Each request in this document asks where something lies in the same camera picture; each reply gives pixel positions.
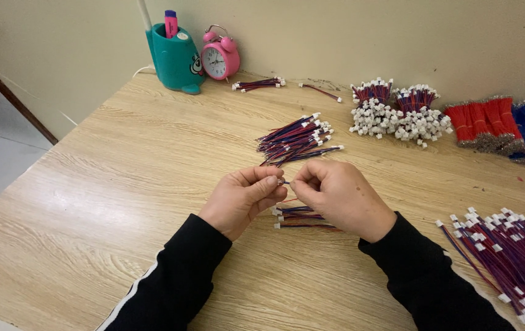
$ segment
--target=black sleeve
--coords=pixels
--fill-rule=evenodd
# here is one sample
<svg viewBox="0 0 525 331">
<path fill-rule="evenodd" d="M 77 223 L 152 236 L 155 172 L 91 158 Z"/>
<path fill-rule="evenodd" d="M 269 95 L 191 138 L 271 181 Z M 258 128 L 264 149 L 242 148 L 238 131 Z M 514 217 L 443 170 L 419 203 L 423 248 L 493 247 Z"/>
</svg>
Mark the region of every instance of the black sleeve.
<svg viewBox="0 0 525 331">
<path fill-rule="evenodd" d="M 230 247 L 228 238 L 191 214 L 97 331 L 185 331 L 209 298 L 211 277 Z"/>
<path fill-rule="evenodd" d="M 385 237 L 373 244 L 361 239 L 358 248 L 383 269 L 387 289 L 411 313 L 418 330 L 515 330 L 452 271 L 442 247 L 396 214 Z"/>
</svg>

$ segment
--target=clock face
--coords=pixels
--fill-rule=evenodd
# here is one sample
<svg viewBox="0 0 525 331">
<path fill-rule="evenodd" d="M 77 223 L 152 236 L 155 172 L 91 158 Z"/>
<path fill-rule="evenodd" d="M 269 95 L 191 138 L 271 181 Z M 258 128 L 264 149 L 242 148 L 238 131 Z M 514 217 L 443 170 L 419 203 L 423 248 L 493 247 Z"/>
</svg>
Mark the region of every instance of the clock face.
<svg viewBox="0 0 525 331">
<path fill-rule="evenodd" d="M 203 62 L 205 71 L 207 71 L 211 77 L 222 77 L 226 72 L 222 54 L 213 47 L 209 47 L 205 50 L 201 61 Z"/>
</svg>

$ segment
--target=pink highlighter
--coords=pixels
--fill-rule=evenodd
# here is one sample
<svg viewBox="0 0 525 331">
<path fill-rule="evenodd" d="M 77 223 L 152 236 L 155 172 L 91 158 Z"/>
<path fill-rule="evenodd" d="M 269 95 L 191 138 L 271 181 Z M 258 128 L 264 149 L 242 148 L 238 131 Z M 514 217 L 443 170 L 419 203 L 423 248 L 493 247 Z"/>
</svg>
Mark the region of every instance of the pink highlighter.
<svg viewBox="0 0 525 331">
<path fill-rule="evenodd" d="M 164 11 L 164 27 L 166 29 L 166 37 L 172 38 L 179 32 L 179 26 L 177 22 L 177 12 L 175 11 Z"/>
</svg>

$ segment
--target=person's left hand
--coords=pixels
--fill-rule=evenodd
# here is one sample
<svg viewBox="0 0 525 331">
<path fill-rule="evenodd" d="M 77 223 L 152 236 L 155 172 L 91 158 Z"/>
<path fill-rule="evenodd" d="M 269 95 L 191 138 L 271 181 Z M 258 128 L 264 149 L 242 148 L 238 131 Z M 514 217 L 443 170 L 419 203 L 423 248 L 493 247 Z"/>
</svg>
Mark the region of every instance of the person's left hand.
<svg viewBox="0 0 525 331">
<path fill-rule="evenodd" d="M 229 240 L 238 239 L 258 213 L 287 197 L 287 188 L 277 186 L 283 173 L 276 167 L 250 167 L 227 174 L 198 216 Z"/>
</svg>

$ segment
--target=hand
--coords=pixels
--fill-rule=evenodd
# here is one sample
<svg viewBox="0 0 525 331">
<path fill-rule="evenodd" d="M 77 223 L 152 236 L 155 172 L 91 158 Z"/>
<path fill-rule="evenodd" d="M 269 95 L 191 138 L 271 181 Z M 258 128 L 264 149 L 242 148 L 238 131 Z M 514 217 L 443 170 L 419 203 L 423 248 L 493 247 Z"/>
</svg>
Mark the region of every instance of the hand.
<svg viewBox="0 0 525 331">
<path fill-rule="evenodd" d="M 284 171 L 276 167 L 250 167 L 224 176 L 199 217 L 236 240 L 261 211 L 287 197 L 287 188 L 277 186 Z"/>
<path fill-rule="evenodd" d="M 375 243 L 395 224 L 389 208 L 356 167 L 348 162 L 307 162 L 291 189 L 334 226 Z"/>
</svg>

